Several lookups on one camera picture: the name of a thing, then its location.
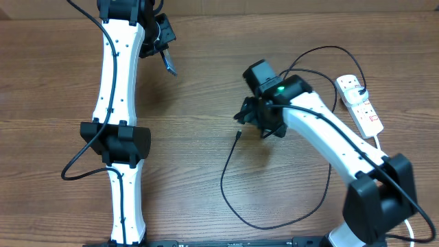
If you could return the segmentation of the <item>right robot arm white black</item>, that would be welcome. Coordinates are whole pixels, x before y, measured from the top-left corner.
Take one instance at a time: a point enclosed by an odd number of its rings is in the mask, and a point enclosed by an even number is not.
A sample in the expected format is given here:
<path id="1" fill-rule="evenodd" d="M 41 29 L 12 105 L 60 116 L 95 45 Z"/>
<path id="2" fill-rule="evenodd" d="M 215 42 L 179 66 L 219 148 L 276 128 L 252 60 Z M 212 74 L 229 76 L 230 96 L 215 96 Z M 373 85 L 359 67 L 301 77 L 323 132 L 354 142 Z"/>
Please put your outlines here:
<path id="1" fill-rule="evenodd" d="M 293 237 L 293 246 L 386 246 L 388 232 L 417 212 L 410 161 L 402 154 L 389 157 L 358 137 L 301 77 L 282 80 L 266 60 L 249 66 L 243 77 L 253 96 L 235 119 L 278 137 L 295 130 L 347 187 L 344 223 L 324 236 Z"/>

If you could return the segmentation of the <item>blue Galaxy smartphone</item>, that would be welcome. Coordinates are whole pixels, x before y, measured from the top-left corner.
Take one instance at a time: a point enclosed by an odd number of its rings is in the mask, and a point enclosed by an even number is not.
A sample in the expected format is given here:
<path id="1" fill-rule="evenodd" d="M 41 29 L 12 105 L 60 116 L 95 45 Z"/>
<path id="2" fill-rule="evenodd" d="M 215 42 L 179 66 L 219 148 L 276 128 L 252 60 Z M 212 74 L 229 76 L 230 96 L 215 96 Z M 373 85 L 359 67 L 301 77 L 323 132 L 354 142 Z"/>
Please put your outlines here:
<path id="1" fill-rule="evenodd" d="M 174 62 L 171 58 L 169 51 L 167 49 L 164 49 L 163 51 L 161 51 L 161 56 L 162 56 L 163 62 L 165 64 L 166 70 L 169 73 L 171 73 L 172 75 L 177 76 L 178 73 L 176 71 Z"/>

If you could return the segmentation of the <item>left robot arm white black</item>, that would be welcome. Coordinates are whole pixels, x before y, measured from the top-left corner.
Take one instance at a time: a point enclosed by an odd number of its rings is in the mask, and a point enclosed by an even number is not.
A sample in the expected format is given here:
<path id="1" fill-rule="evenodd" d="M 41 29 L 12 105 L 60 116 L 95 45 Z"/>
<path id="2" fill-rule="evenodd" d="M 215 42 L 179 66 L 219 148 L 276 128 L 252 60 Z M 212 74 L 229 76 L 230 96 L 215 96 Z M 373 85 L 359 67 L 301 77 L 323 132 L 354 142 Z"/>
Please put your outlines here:
<path id="1" fill-rule="evenodd" d="M 166 70 L 176 68 L 168 52 L 176 39 L 161 4 L 148 0 L 98 1 L 103 32 L 99 95 L 90 122 L 80 125 L 86 147 L 100 155 L 112 194 L 112 233 L 106 246 L 146 246 L 141 173 L 150 152 L 149 128 L 137 126 L 138 61 L 160 54 Z"/>

